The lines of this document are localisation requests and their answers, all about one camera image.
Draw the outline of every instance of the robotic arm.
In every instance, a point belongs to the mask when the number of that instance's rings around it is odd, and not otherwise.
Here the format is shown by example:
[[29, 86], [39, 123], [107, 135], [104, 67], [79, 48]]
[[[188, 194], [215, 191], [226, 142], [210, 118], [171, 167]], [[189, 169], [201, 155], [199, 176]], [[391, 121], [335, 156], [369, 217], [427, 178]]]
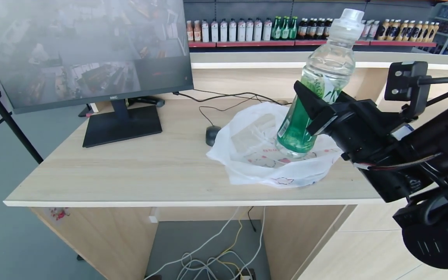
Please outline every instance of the robotic arm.
[[[385, 99], [410, 102], [398, 113], [381, 112], [373, 101], [357, 101], [344, 92], [329, 105], [298, 81], [294, 88], [313, 120], [306, 128], [311, 135], [331, 136], [344, 152], [341, 157], [385, 202], [407, 198], [393, 219], [409, 252], [429, 266], [448, 269], [448, 109], [400, 140], [392, 134], [448, 98], [447, 92], [428, 101], [430, 85], [448, 78], [431, 78], [427, 71], [422, 61], [390, 66]], [[437, 187], [421, 191], [433, 183]]]

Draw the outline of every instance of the monitor screen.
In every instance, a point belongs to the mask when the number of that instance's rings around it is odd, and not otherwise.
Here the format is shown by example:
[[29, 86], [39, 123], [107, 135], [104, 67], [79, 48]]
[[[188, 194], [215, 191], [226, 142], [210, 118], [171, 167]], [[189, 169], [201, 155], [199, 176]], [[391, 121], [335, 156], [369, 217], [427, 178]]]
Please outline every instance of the monitor screen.
[[0, 0], [16, 113], [193, 88], [183, 0]]

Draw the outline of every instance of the white plastic bag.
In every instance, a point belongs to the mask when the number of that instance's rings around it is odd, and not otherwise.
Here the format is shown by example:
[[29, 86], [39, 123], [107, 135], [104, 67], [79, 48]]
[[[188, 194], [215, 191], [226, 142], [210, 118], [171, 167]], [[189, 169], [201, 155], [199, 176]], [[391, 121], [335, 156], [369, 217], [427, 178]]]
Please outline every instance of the white plastic bag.
[[219, 131], [206, 155], [226, 167], [231, 184], [292, 188], [319, 181], [340, 157], [341, 150], [329, 136], [319, 135], [304, 158], [281, 154], [274, 142], [287, 112], [288, 107], [268, 102], [238, 112]]

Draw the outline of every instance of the computer monitor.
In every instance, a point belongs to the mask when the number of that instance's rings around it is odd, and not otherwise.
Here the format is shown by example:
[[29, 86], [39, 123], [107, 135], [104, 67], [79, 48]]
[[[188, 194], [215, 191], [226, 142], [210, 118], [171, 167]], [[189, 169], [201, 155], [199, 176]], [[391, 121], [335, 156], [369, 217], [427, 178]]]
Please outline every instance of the computer monitor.
[[159, 133], [124, 99], [193, 88], [183, 0], [0, 0], [0, 81], [16, 114], [112, 101], [84, 147]]

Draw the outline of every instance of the wall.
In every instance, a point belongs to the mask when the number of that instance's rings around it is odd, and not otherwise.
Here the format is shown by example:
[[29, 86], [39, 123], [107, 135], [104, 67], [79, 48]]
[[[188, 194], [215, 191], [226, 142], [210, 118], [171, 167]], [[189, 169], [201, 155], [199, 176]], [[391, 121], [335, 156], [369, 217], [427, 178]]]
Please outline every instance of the wall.
[[426, 21], [432, 10], [425, 0], [184, 0], [187, 20], [225, 18], [274, 18], [274, 16], [298, 16], [299, 18], [339, 18], [345, 8], [365, 11], [364, 19], [385, 18]]

